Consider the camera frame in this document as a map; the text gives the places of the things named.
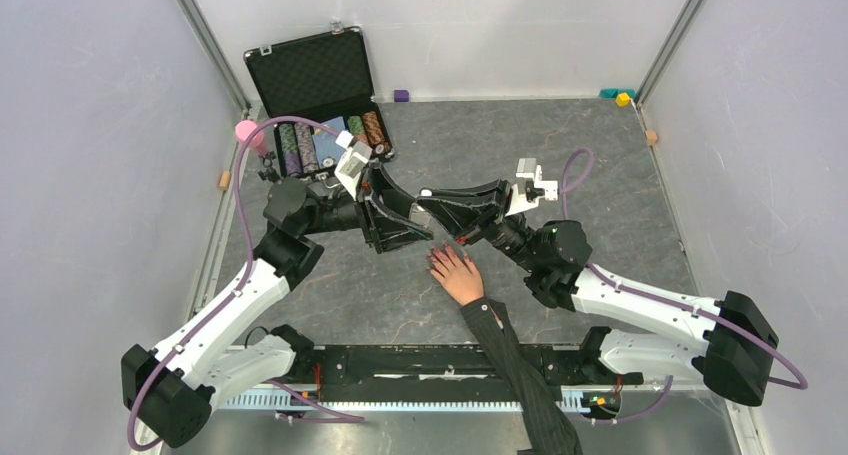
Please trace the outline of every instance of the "human arm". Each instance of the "human arm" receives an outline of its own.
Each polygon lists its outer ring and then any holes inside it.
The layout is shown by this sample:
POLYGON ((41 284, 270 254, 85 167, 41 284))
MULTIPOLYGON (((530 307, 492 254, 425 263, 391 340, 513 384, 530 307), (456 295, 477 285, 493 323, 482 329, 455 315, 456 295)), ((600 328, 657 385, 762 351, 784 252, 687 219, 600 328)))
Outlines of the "human arm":
POLYGON ((532 453, 582 454, 574 426, 557 407, 542 375, 521 356, 506 306, 484 295, 474 262, 468 257, 460 259, 450 247, 444 252, 434 250, 430 261, 431 273, 461 305, 460 313, 471 333, 521 403, 532 453))

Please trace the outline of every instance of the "yellow block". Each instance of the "yellow block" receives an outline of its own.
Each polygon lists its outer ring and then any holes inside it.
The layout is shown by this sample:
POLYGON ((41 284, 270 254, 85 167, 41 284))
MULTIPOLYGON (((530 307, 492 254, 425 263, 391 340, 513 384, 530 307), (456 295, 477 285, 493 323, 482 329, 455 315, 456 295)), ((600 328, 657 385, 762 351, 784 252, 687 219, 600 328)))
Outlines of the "yellow block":
POLYGON ((630 95, 624 92, 619 93, 618 96, 615 97, 615 103, 618 104, 619 107, 630 105, 630 95))

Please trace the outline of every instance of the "purple block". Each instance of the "purple block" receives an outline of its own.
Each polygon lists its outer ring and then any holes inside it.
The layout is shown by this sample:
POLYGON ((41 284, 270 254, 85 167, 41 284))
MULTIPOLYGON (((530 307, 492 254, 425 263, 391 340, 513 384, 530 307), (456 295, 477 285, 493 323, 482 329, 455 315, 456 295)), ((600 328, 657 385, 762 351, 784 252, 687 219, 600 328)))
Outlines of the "purple block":
POLYGON ((408 102, 409 90, 395 90, 395 102, 408 102))

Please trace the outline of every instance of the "striped sleeve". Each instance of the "striped sleeve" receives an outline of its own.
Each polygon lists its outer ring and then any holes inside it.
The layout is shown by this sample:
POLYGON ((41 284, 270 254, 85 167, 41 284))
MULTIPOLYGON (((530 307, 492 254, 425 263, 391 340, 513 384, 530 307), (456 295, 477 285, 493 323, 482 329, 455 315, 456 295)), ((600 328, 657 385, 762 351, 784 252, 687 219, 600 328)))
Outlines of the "striped sleeve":
POLYGON ((483 352, 521 403, 522 418, 535 455, 582 455, 574 425, 568 421, 545 383, 542 374, 521 356, 518 338, 506 306, 483 297, 462 308, 465 323, 483 352), (501 320, 503 329, 498 325, 501 320))

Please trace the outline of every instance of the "pink object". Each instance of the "pink object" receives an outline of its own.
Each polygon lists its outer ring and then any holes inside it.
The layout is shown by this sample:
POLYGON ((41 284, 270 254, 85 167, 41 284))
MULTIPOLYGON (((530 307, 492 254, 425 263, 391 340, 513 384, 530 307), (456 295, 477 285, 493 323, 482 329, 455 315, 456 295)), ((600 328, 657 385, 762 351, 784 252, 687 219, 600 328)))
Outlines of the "pink object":
MULTIPOLYGON (((256 130, 256 127, 259 125, 252 120, 242 120, 236 125, 236 138, 239 143, 244 143, 247 140, 247 137, 256 130)), ((265 143, 265 134, 259 132, 253 137, 253 140, 250 142, 250 148, 256 152, 260 157, 264 157, 268 154, 268 144, 265 143)))

